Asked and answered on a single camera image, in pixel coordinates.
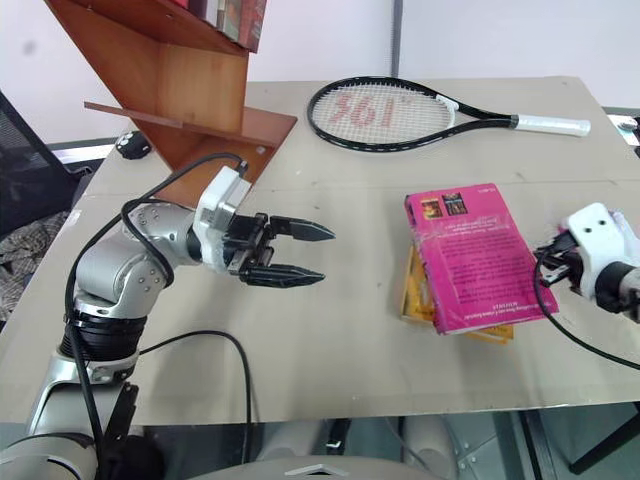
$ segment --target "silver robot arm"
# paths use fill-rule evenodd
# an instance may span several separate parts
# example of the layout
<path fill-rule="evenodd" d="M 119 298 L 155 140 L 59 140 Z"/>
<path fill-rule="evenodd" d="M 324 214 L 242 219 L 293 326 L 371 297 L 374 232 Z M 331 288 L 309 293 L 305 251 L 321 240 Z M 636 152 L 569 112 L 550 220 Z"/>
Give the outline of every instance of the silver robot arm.
<path fill-rule="evenodd" d="M 134 210 L 133 227 L 151 242 L 171 269 L 205 264 L 249 284 L 287 288 L 323 275 L 288 265 L 270 265 L 277 234 L 301 240 L 333 238 L 305 220 L 236 215 L 250 184 L 223 167 L 191 210 L 152 203 Z M 158 258 L 126 227 L 82 256 L 76 272 L 76 325 L 105 442 L 126 437 L 138 388 L 126 380 L 138 359 L 138 341 L 158 295 L 167 286 Z M 27 438 L 0 452 L 0 478 L 93 479 L 97 460 L 92 432 L 67 333 L 52 353 L 27 425 Z"/>

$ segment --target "wooden shelf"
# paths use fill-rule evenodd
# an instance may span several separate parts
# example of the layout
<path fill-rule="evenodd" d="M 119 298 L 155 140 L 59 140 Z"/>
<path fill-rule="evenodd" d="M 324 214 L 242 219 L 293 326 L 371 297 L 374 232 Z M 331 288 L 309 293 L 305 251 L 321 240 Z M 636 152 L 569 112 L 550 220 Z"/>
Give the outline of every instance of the wooden shelf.
<path fill-rule="evenodd" d="M 249 164 L 254 183 L 296 123 L 244 106 L 248 51 L 170 0 L 45 0 L 122 108 L 173 170 L 216 152 Z M 195 206 L 219 164 L 161 197 Z"/>
<path fill-rule="evenodd" d="M 50 4 L 60 4 L 48 0 Z M 73 0 L 158 42 L 246 57 L 248 52 L 171 0 Z"/>
<path fill-rule="evenodd" d="M 183 122 L 173 118 L 161 117 L 150 113 L 138 112 L 136 110 L 110 107 L 99 103 L 84 102 L 85 108 L 100 112 L 111 113 L 129 117 L 134 120 L 164 125 L 165 127 L 182 128 L 190 132 L 203 133 L 215 137 L 247 142 L 256 146 L 277 147 L 282 143 L 291 128 L 298 121 L 296 117 L 289 115 L 278 115 L 274 117 L 272 112 L 259 110 L 257 108 L 244 108 L 243 124 L 240 134 L 224 132 L 213 128 L 202 127 L 192 123 Z"/>

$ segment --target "gray fabric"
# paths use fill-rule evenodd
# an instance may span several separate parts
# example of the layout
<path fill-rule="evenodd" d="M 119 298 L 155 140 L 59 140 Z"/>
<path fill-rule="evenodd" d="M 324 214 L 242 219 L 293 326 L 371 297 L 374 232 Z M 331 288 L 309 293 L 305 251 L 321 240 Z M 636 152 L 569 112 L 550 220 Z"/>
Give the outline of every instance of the gray fabric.
<path fill-rule="evenodd" d="M 20 227 L 0 241 L 0 322 L 9 320 L 31 276 L 69 212 Z"/>

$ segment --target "yellow book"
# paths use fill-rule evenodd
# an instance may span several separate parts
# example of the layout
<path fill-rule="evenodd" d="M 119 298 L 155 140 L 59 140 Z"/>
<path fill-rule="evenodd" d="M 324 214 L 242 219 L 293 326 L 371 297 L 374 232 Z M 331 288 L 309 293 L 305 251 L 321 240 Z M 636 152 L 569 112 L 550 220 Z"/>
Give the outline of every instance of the yellow book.
<path fill-rule="evenodd" d="M 433 324 L 436 308 L 429 291 L 429 282 L 416 249 L 411 246 L 405 274 L 402 318 L 411 323 Z M 465 335 L 492 343 L 505 344 L 513 339 L 513 325 L 499 325 Z"/>

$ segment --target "black cord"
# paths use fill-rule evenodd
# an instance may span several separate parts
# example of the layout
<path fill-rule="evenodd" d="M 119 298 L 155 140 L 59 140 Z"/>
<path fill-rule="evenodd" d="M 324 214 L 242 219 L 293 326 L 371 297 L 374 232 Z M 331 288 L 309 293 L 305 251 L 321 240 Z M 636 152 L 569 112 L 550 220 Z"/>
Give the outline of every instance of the black cord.
<path fill-rule="evenodd" d="M 66 328 L 69 334 L 69 340 L 71 340 L 73 359 L 76 364 L 76 369 L 78 370 L 80 390 L 82 390 L 82 397 L 84 398 L 84 403 L 87 406 L 89 424 L 91 425 L 91 432 L 93 433 L 93 442 L 96 448 L 96 458 L 98 459 L 97 478 L 101 480 L 107 480 L 107 465 L 104 462 L 104 435 L 102 433 L 102 426 L 100 425 L 100 416 L 98 415 L 98 409 L 96 408 L 96 400 L 93 396 L 93 392 L 91 391 L 91 382 L 89 381 L 87 368 L 82 359 L 80 332 L 78 330 L 78 327 L 74 325 L 67 324 Z"/>
<path fill-rule="evenodd" d="M 231 335 L 230 333 L 223 332 L 221 330 L 194 330 L 192 332 L 183 333 L 182 335 L 177 335 L 175 337 L 171 337 L 163 342 L 157 343 L 149 348 L 145 348 L 144 350 L 140 350 L 140 355 L 145 355 L 147 353 L 153 352 L 160 347 L 164 347 L 170 343 L 176 342 L 178 340 L 182 340 L 183 338 L 193 337 L 196 335 L 214 335 L 218 337 L 224 337 L 227 340 L 230 340 L 231 343 L 236 347 L 238 353 L 240 354 L 240 358 L 242 360 L 242 368 L 244 370 L 244 393 L 245 393 L 245 409 L 246 409 L 246 419 L 244 424 L 244 441 L 242 445 L 242 463 L 248 463 L 251 461 L 251 443 L 253 436 L 253 424 L 251 420 L 251 371 L 249 370 L 249 361 L 247 360 L 247 354 L 242 347 L 242 344 L 238 341 L 236 337 Z"/>
<path fill-rule="evenodd" d="M 544 316 L 549 319 L 549 321 L 556 327 L 562 334 L 564 334 L 569 340 L 577 343 L 582 348 L 588 350 L 591 353 L 595 353 L 596 355 L 601 356 L 602 358 L 606 358 L 612 362 L 618 363 L 620 365 L 624 365 L 625 367 L 633 368 L 636 370 L 640 370 L 640 364 L 634 363 L 630 360 L 626 360 L 624 358 L 620 358 L 616 355 L 612 355 L 611 353 L 604 352 L 599 348 L 594 347 L 593 345 L 589 345 L 584 340 L 579 339 L 573 333 L 564 328 L 558 320 L 551 314 L 547 306 L 544 304 L 542 300 L 542 292 L 540 291 L 540 271 L 542 269 L 542 265 L 547 257 L 551 254 L 550 247 L 545 249 L 540 256 L 538 257 L 538 261 L 536 262 L 536 267 L 533 271 L 533 291 L 536 295 L 536 300 L 538 301 L 538 305 L 540 306 L 540 310 L 544 313 Z"/>
<path fill-rule="evenodd" d="M 142 196 L 140 196 L 137 200 L 135 200 L 134 202 L 139 202 L 136 204 L 139 205 L 145 201 L 148 201 L 151 199 L 151 197 L 153 195 L 155 195 L 156 193 L 158 193 L 159 191 L 161 191 L 162 189 L 164 189 L 165 187 L 167 187 L 168 185 L 170 185 L 171 183 L 175 182 L 176 180 L 178 180 L 179 178 L 183 177 L 184 175 L 186 175 L 187 173 L 189 173 L 191 170 L 193 170 L 194 168 L 199 167 L 200 165 L 204 164 L 204 163 L 208 163 L 214 160 L 231 160 L 233 162 L 236 163 L 236 169 L 238 171 L 242 173 L 244 173 L 244 171 L 246 171 L 246 162 L 244 160 L 242 160 L 242 158 L 240 158 L 238 155 L 233 154 L 233 153 L 214 153 L 211 155 L 206 155 L 198 160 L 196 160 L 195 162 L 181 168 L 180 170 L 176 170 L 175 172 L 173 172 L 171 175 L 169 175 L 163 182 L 159 183 L 158 185 L 156 185 L 155 187 L 153 187 L 151 190 L 149 190 L 148 192 L 146 192 L 145 194 L 143 194 Z M 109 220 L 107 222 L 106 225 L 104 225 L 100 230 L 98 230 L 98 232 L 91 237 L 91 239 L 85 244 L 85 246 L 82 248 L 82 250 L 80 250 L 80 253 L 78 254 L 78 256 L 76 257 L 75 261 L 73 262 L 73 265 L 71 266 L 71 270 L 69 272 L 69 276 L 67 277 L 67 284 L 65 286 L 65 293 L 64 293 L 64 316 L 65 316 L 65 321 L 67 322 L 67 331 L 69 333 L 69 339 L 71 340 L 71 350 L 73 352 L 73 359 L 74 362 L 76 364 L 76 368 L 78 370 L 78 381 L 80 383 L 80 389 L 82 390 L 82 396 L 84 398 L 84 403 L 85 406 L 87 407 L 87 413 L 89 415 L 89 422 L 91 424 L 91 431 L 93 433 L 93 437 L 94 437 L 94 442 L 95 442 L 95 447 L 96 447 L 96 458 L 98 461 L 98 473 L 100 475 L 99 478 L 101 478 L 102 480 L 106 480 L 107 478 L 107 464 L 104 458 L 104 451 L 103 451 L 103 444 L 104 444 L 104 435 L 102 432 L 102 425 L 100 424 L 100 416 L 98 415 L 98 410 L 96 408 L 96 402 L 95 402 L 95 398 L 93 396 L 93 392 L 91 390 L 91 383 L 89 380 L 89 376 L 87 374 L 87 370 L 86 367 L 84 365 L 84 352 L 87 352 L 87 346 L 84 344 L 83 340 L 82 340 L 82 336 L 80 335 L 81 332 L 81 328 L 77 325 L 75 325 L 75 318 L 74 318 L 74 310 L 73 310 L 73 291 L 75 288 L 75 284 L 76 284 L 76 273 L 78 270 L 78 264 L 80 263 L 80 259 L 82 258 L 82 256 L 87 252 L 87 250 L 89 250 L 91 247 L 93 247 L 96 243 L 98 243 L 98 241 L 109 232 L 109 230 L 111 230 L 121 219 L 123 219 L 123 217 L 127 217 L 128 219 L 128 214 L 129 212 L 123 207 L 123 211 L 120 212 L 119 215 L 116 215 L 115 217 L 113 217 L 111 220 Z M 128 227 L 129 230 L 131 231 L 131 233 L 133 235 L 135 234 L 135 231 L 137 231 L 137 229 L 135 228 L 135 226 L 133 226 L 133 229 Z M 150 251 L 150 253 L 152 255 L 154 255 L 154 257 L 161 263 L 161 265 L 164 268 L 164 265 L 162 264 L 161 259 L 164 259 L 164 256 L 157 251 L 158 255 L 156 256 L 155 252 L 153 250 Z M 165 285 L 165 288 L 170 285 L 170 283 L 168 282 L 169 279 L 173 280 L 172 276 L 173 276 L 173 269 L 171 269 L 170 265 L 169 265 L 169 269 L 167 269 L 167 271 L 165 272 L 167 273 L 168 277 L 167 277 L 167 284 Z"/>

